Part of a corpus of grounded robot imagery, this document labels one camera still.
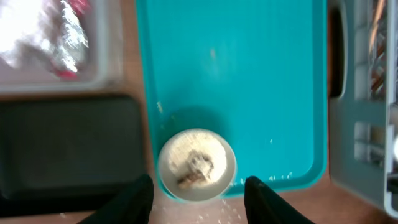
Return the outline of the grey bowl with food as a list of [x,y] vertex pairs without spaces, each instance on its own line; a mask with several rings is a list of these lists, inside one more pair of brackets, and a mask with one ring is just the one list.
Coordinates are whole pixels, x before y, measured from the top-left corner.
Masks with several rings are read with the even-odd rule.
[[237,161],[232,147],[206,129],[181,131],[162,147],[157,175],[165,190],[182,202],[220,198],[232,186]]

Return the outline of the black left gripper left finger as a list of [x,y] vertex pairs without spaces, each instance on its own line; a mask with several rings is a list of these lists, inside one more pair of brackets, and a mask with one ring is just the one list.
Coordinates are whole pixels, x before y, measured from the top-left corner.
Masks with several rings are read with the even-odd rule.
[[153,201],[154,183],[144,174],[78,224],[148,224]]

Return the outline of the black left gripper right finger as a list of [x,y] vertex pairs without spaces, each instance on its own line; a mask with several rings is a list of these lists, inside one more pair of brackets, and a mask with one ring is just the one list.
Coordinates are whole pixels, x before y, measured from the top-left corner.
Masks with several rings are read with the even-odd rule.
[[244,206],[249,224],[313,224],[255,176],[245,181]]

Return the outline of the white napkin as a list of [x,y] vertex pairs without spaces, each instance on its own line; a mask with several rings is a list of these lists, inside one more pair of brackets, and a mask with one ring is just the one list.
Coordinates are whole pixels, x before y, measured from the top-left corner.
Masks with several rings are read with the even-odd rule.
[[42,0],[1,0],[1,59],[10,67],[19,67],[35,45],[42,5]]

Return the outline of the wooden chopstick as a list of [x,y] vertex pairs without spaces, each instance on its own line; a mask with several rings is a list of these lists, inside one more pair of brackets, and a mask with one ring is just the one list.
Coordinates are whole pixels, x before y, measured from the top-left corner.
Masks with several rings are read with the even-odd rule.
[[381,19],[385,4],[385,0],[370,1],[371,25],[369,27],[369,53],[371,53],[374,49],[374,42],[377,35],[377,29],[379,27],[379,20]]

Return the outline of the red silver snack wrapper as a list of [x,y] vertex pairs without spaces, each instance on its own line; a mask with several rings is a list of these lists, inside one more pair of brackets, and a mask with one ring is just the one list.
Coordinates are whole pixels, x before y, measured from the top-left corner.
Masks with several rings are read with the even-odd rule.
[[89,42],[81,18],[89,8],[87,0],[60,1],[58,33],[50,56],[51,69],[60,78],[76,78],[87,63]]

